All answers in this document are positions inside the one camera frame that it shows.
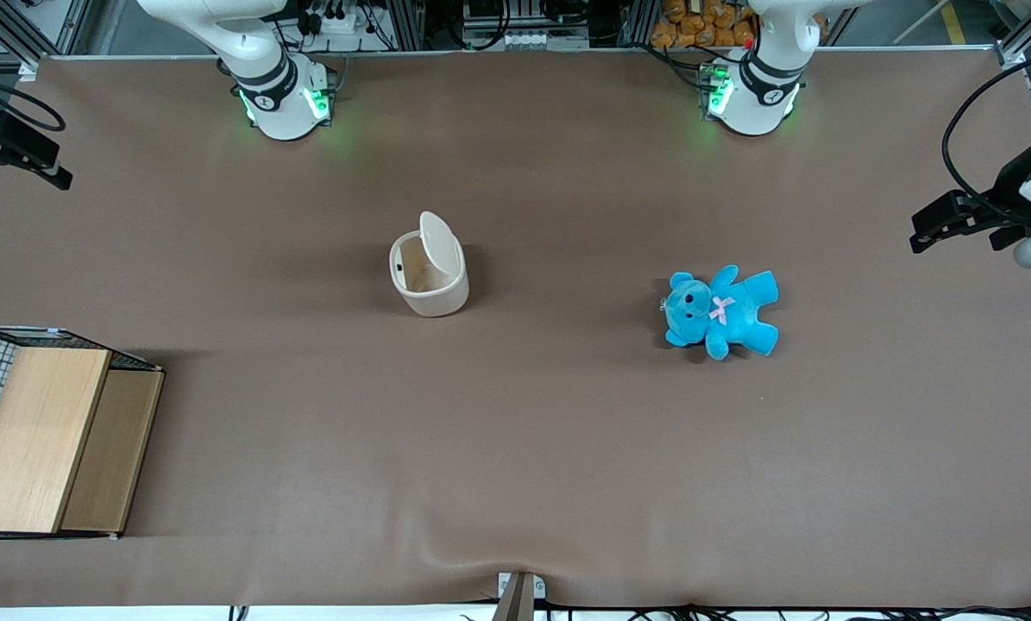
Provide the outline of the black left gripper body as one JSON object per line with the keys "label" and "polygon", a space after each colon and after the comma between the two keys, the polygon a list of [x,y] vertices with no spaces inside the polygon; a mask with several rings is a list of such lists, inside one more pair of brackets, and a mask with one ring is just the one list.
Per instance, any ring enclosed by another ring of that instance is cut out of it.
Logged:
{"label": "black left gripper body", "polygon": [[995,200],[1005,213],[1012,217],[1011,223],[1000,225],[1000,229],[1024,229],[1031,232],[1031,201],[1021,196],[1021,185],[1031,173],[1031,145],[1019,153],[996,176]]}

